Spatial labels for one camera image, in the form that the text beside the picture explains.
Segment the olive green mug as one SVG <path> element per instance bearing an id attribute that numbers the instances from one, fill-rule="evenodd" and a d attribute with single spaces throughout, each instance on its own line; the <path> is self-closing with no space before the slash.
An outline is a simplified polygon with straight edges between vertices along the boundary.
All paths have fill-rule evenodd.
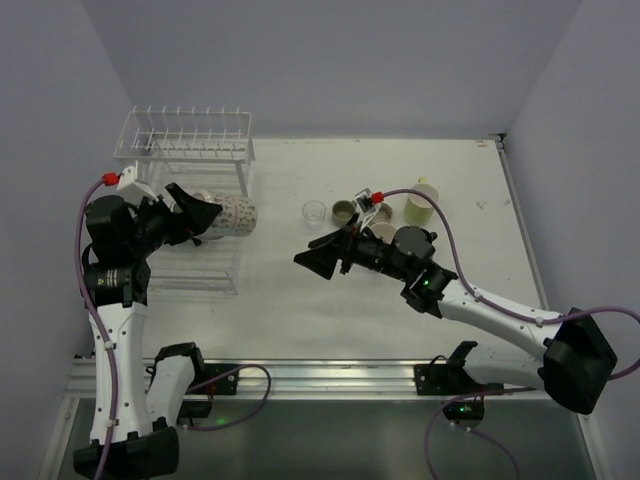
<path id="1" fill-rule="evenodd" d="M 331 217 L 334 225 L 345 225 L 357 212 L 357 203 L 354 200 L 336 201 L 331 208 Z"/>

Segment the clear drinking glass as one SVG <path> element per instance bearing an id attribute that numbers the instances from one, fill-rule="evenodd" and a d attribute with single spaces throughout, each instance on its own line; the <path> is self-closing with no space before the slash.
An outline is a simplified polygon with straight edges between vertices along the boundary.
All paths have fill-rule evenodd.
<path id="1" fill-rule="evenodd" d="M 310 200 L 303 205 L 301 212 L 305 226 L 314 230 L 322 226 L 326 216 L 326 207 L 321 201 Z"/>

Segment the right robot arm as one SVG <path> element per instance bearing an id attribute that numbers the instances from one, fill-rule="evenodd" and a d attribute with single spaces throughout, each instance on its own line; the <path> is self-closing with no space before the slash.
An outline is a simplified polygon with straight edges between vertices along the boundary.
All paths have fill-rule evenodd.
<path id="1" fill-rule="evenodd" d="M 570 411 L 591 413 L 617 364 L 592 315 L 536 309 L 475 287 L 434 261 L 433 239 L 419 227 L 402 227 L 386 243 L 369 230 L 344 226 L 310 242 L 294 261 L 326 280 L 357 265 L 403 282 L 401 296 L 416 312 L 464 323 L 509 343 L 503 355 L 475 343 L 451 355 L 471 386 L 543 390 Z"/>

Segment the light blue mug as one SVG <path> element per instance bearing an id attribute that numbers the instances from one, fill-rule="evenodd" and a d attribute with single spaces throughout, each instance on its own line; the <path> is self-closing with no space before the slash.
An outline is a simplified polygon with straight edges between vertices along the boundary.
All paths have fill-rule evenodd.
<path id="1" fill-rule="evenodd" d="M 372 234 L 386 244 L 391 244 L 396 234 L 396 228 L 388 222 L 378 222 L 370 226 Z"/>

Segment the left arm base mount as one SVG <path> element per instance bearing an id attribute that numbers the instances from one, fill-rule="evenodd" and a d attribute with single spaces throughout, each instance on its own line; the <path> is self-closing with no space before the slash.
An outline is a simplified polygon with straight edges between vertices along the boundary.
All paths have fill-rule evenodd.
<path id="1" fill-rule="evenodd" d="M 207 363 L 189 386 L 178 410 L 178 422 L 187 427 L 196 426 L 213 411 L 219 397 L 234 396 L 238 390 L 238 373 L 231 370 L 238 367 L 233 363 Z"/>

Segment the navy patterned cup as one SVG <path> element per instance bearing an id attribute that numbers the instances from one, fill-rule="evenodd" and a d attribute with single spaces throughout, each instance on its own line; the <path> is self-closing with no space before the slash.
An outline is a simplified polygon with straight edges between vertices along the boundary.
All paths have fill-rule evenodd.
<path id="1" fill-rule="evenodd" d="M 426 229 L 423 229 L 422 232 L 425 234 L 426 238 L 431 243 L 433 243 L 438 238 L 438 234 L 436 232 L 430 232 Z"/>

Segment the yellow green mug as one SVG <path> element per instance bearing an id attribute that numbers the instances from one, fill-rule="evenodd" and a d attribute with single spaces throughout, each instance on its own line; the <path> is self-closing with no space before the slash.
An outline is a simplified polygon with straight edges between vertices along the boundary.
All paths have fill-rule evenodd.
<path id="1" fill-rule="evenodd" d="M 438 190 L 430 185 L 425 177 L 420 177 L 411 189 L 425 194 L 435 203 L 439 202 Z M 413 193 L 407 196 L 404 210 L 404 218 L 407 224 L 411 226 L 425 226 L 433 213 L 433 205 L 422 196 Z"/>

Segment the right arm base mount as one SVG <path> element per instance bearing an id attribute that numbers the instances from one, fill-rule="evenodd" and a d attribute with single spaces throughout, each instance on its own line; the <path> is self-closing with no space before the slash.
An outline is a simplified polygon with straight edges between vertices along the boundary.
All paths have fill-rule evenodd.
<path id="1" fill-rule="evenodd" d="M 463 369 L 469 354 L 477 349 L 475 341 L 463 341 L 449 357 L 437 355 L 428 363 L 413 366 L 413 381 L 419 396 L 456 396 L 502 390 L 502 383 L 478 383 Z M 447 406 L 443 414 L 449 422 L 463 428 L 476 428 L 484 418 L 484 400 L 479 396 L 459 400 Z"/>

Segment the white patterned orange-inside mug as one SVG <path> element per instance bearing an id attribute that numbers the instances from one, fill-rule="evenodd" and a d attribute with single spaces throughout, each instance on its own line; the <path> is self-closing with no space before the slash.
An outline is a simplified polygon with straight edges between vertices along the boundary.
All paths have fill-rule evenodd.
<path id="1" fill-rule="evenodd" d="M 196 191 L 193 196 L 222 207 L 212 225 L 201 235 L 203 240 L 247 237 L 255 230 L 258 212 L 251 199 L 209 190 Z"/>

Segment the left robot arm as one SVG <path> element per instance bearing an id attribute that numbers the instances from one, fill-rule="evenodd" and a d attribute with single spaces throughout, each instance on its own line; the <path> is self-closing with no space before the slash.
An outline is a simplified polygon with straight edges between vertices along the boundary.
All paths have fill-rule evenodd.
<path id="1" fill-rule="evenodd" d="M 176 422 L 188 389 L 206 378 L 193 342 L 164 347 L 152 375 L 144 376 L 142 339 L 151 277 L 148 258 L 164 245 L 193 242 L 222 212 L 175 183 L 166 187 L 176 204 L 119 195 L 82 200 L 76 232 L 76 275 L 95 347 L 96 400 L 89 446 L 75 452 L 75 471 L 88 479 L 152 479 L 176 472 Z"/>

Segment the speckled beige bowl cup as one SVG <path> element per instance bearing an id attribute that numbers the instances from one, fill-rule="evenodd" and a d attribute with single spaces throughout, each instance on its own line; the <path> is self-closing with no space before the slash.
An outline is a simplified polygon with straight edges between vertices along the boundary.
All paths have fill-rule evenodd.
<path id="1" fill-rule="evenodd" d="M 393 217 L 393 209 L 385 202 L 379 204 L 376 215 L 373 217 L 373 223 L 390 223 Z"/>

